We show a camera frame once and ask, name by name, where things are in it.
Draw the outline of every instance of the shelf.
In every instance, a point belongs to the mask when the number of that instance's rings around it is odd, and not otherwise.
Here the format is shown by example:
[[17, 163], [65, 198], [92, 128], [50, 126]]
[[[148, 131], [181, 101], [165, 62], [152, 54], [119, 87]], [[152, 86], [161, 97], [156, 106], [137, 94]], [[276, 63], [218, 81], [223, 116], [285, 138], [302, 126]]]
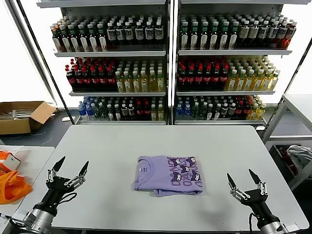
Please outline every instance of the shelf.
[[179, 55], [289, 55], [291, 50], [179, 50]]
[[124, 6], [124, 5], [163, 5], [165, 0], [42, 0], [40, 8], [85, 7], [85, 6]]
[[181, 0], [182, 4], [233, 3], [233, 4], [308, 4], [311, 0]]
[[107, 51], [54, 53], [56, 57], [151, 57], [165, 56], [166, 51]]
[[177, 92], [177, 96], [228, 96], [228, 95], [259, 95], [274, 94], [275, 91], [190, 91]]
[[89, 125], [166, 125], [166, 121], [83, 121], [79, 120], [77, 124]]
[[116, 92], [73, 92], [70, 96], [91, 96], [91, 97], [164, 97], [165, 92], [162, 93], [116, 93]]
[[265, 125], [264, 120], [176, 120], [175, 125]]

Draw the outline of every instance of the folded t-shirt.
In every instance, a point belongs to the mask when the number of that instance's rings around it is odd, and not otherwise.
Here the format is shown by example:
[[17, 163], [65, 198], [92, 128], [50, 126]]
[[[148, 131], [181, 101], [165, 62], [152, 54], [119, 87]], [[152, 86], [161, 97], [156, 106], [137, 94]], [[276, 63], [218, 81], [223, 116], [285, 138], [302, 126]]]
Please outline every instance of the folded t-shirt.
[[138, 158], [135, 190], [153, 189], [156, 196], [196, 195], [202, 181], [194, 157], [141, 156]]

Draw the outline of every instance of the cardboard box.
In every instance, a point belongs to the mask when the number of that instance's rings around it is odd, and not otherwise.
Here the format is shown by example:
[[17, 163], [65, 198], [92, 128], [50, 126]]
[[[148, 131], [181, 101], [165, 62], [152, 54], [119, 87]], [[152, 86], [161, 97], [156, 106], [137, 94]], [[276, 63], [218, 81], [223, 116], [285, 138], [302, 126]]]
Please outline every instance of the cardboard box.
[[0, 115], [12, 110], [34, 110], [30, 118], [0, 119], [0, 135], [30, 133], [41, 127], [56, 110], [45, 101], [18, 101], [0, 103]]

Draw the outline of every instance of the orange bag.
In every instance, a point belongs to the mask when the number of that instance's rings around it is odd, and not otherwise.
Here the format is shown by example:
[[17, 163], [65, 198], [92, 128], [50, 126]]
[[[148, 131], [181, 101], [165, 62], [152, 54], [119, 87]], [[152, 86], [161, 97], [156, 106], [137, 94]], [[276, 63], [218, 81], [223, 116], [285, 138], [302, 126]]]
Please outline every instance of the orange bag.
[[31, 187], [18, 176], [18, 171], [0, 175], [0, 204], [8, 204], [20, 199], [31, 191]]

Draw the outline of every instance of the white table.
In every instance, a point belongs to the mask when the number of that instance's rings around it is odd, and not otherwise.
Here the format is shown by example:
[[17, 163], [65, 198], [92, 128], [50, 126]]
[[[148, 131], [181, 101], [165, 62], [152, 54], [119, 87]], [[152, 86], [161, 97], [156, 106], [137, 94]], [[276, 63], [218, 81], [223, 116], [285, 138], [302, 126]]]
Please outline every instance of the white table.
[[[204, 183], [200, 195], [154, 197], [134, 191], [139, 156], [195, 156]], [[309, 223], [251, 126], [71, 126], [20, 208], [31, 210], [47, 189], [46, 169], [63, 156], [60, 176], [73, 178], [89, 160], [86, 182], [61, 204], [52, 225], [69, 229], [247, 231], [249, 207], [230, 195], [227, 173], [245, 190], [256, 186], [251, 168], [267, 181], [267, 204], [286, 226]], [[256, 221], [253, 228], [257, 230]]]
[[[263, 143], [265, 144], [269, 140], [312, 140], [312, 135], [310, 136], [272, 136], [272, 133], [282, 116], [287, 109], [291, 110], [301, 122], [312, 132], [312, 95], [310, 94], [284, 94], [284, 102], [279, 105], [278, 110], [269, 126], [263, 135]], [[294, 190], [300, 183], [302, 183], [309, 175], [312, 173], [312, 161], [305, 166], [305, 168], [298, 173], [290, 182], [289, 187]]]
[[[45, 163], [54, 151], [54, 147], [0, 145], [0, 150], [7, 150], [9, 152], [14, 151], [17, 148], [20, 148], [20, 150], [14, 155], [21, 160], [21, 164], [18, 167], [19, 176], [25, 177], [26, 182], [29, 185], [33, 185]], [[24, 198], [21, 198], [10, 204], [0, 205], [0, 212], [6, 215], [13, 215], [23, 199]], [[0, 234], [9, 233], [10, 226], [8, 220], [0, 218]]]

